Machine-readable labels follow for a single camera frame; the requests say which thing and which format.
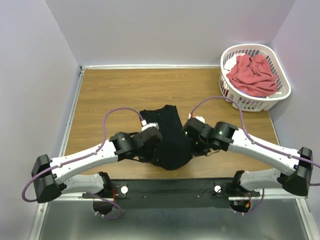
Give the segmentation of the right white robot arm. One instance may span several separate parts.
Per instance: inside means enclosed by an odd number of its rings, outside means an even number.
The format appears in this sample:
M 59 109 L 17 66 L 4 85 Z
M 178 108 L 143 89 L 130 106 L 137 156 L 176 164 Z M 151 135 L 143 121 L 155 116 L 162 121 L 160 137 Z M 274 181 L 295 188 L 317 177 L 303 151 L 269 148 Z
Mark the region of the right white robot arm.
M 244 192 L 282 188 L 300 197 L 306 197 L 309 193 L 313 152 L 307 147 L 297 150 L 276 145 L 222 121 L 212 127 L 202 117 L 188 119 L 182 131 L 200 155 L 208 150 L 230 151 L 249 156 L 271 167 L 260 171 L 237 171 L 232 184 Z

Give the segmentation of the black t-shirt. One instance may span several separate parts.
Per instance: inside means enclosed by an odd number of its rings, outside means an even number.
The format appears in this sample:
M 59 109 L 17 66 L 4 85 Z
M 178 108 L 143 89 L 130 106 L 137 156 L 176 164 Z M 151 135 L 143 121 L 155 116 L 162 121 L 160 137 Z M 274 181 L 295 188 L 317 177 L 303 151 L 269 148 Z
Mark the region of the black t-shirt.
M 157 123 L 162 135 L 154 150 L 146 157 L 147 162 L 172 171 L 186 165 L 192 159 L 191 145 L 182 131 L 182 123 L 175 105 L 165 105 L 156 110 L 139 112 L 147 123 Z

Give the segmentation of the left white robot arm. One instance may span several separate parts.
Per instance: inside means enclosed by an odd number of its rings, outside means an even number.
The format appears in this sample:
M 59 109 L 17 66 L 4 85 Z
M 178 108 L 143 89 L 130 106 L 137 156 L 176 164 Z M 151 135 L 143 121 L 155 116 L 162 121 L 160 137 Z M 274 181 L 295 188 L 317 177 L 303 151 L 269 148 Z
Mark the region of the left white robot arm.
M 118 132 L 104 142 L 71 155 L 39 156 L 31 171 L 36 201 L 51 202 L 61 195 L 89 192 L 99 194 L 109 186 L 102 173 L 85 176 L 84 171 L 122 160 L 149 162 L 162 141 L 160 130 L 151 125 L 140 132 Z

